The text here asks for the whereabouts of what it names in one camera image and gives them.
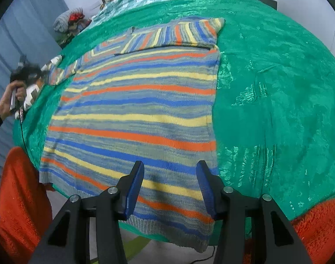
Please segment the person left hand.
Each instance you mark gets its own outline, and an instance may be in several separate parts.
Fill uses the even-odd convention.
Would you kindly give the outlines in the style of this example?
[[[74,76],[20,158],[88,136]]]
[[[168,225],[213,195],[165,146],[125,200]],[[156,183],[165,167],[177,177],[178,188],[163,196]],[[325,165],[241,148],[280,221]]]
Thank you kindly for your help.
[[[13,81],[7,85],[0,99],[0,117],[2,120],[11,115],[11,99],[13,94],[18,101],[24,101],[27,92],[23,81]]]

